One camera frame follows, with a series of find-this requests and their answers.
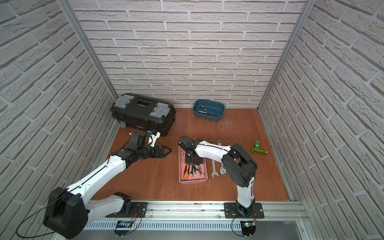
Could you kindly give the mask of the pink plastic storage box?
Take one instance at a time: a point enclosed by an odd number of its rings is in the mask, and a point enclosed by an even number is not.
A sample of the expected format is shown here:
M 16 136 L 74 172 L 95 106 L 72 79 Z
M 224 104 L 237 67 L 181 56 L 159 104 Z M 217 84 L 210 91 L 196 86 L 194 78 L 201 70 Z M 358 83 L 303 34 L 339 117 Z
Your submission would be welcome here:
M 193 173 L 193 166 L 194 165 L 190 165 L 189 178 L 186 182 L 184 182 L 183 181 L 183 174 L 184 174 L 185 166 L 187 165 L 185 163 L 185 151 L 181 147 L 179 147 L 178 150 L 179 150 L 179 175 L 178 175 L 178 177 L 179 177 L 180 184 L 182 184 L 182 185 L 195 185 L 195 184 L 205 183 L 208 180 L 206 159 L 203 158 L 203 162 L 201 164 L 201 167 L 202 167 L 202 170 L 203 170 L 205 176 L 203 178 L 200 178 L 200 176 L 194 175 L 194 173 Z

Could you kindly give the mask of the large silver combination wrench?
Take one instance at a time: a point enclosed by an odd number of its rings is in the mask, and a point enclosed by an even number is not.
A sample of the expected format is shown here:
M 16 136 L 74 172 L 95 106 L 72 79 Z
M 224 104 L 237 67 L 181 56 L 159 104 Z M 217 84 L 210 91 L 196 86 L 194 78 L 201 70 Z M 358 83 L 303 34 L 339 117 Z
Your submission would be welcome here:
M 215 161 L 212 160 L 212 174 L 211 174 L 212 178 L 215 179 L 215 177 L 218 177 L 219 174 L 217 173 L 217 170 L 216 170 L 216 164 L 215 164 Z

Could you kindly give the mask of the silver adjustable wrench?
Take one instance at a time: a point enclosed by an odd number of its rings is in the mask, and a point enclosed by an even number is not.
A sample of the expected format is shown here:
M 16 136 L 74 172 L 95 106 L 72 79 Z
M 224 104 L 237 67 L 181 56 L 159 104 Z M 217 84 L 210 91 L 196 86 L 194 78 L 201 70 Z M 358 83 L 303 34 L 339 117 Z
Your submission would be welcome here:
M 222 146 L 222 142 L 221 142 L 221 141 L 217 141 L 217 144 L 218 144 L 219 146 Z M 225 176 L 227 175 L 227 171 L 226 171 L 226 169 L 225 169 L 223 163 L 221 163 L 220 174 L 221 174 L 223 177 L 225 177 Z

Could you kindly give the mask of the silver end wrench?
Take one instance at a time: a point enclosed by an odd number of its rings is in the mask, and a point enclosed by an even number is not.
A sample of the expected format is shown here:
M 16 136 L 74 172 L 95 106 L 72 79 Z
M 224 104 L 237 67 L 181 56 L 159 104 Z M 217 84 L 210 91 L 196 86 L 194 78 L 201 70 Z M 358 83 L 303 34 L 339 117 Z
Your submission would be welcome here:
M 202 170 L 201 165 L 194 165 L 193 166 L 193 173 L 196 176 L 200 176 L 200 178 L 203 178 L 205 176 L 205 174 L 204 174 L 204 172 Z

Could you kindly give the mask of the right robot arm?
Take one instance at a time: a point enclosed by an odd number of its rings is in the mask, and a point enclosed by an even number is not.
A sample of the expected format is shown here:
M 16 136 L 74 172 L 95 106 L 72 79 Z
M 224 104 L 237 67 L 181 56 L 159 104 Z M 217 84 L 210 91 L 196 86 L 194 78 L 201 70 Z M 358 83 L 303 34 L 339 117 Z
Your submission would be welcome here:
M 199 165 L 204 158 L 222 163 L 229 177 L 237 185 L 239 208 L 251 208 L 255 199 L 253 182 L 258 165 L 241 145 L 220 146 L 201 139 L 191 140 L 183 137 L 179 140 L 179 146 L 185 151 L 186 164 Z

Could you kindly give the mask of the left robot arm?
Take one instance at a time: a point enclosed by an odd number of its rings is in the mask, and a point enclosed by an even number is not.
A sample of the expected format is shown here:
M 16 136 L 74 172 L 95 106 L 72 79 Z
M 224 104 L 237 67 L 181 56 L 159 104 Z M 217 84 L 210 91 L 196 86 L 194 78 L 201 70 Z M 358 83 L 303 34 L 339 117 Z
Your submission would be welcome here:
M 111 179 L 138 160 L 163 159 L 172 152 L 167 146 L 157 146 L 160 133 L 150 135 L 138 131 L 98 168 L 67 188 L 54 189 L 48 199 L 43 225 L 66 239 L 77 236 L 87 224 L 109 215 L 133 217 L 138 211 L 132 198 L 117 192 L 112 196 L 90 203 L 91 198 Z

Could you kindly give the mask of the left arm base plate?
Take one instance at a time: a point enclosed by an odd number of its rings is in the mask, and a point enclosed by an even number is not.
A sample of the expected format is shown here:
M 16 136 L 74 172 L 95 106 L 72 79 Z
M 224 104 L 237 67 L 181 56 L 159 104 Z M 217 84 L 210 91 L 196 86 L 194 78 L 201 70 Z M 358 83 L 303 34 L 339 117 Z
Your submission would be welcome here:
M 132 218 L 137 215 L 138 218 L 146 216 L 148 202 L 128 202 L 123 205 L 122 210 L 117 213 L 107 215 L 106 218 Z

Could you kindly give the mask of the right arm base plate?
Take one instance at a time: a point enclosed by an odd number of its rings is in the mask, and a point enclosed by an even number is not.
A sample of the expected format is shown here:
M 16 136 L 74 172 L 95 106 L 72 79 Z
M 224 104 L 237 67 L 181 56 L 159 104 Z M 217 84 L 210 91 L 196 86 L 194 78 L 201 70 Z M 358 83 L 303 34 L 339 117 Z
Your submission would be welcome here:
M 265 217 L 261 203 L 252 203 L 248 208 L 243 207 L 238 202 L 224 203 L 224 212 L 227 219 L 263 219 Z

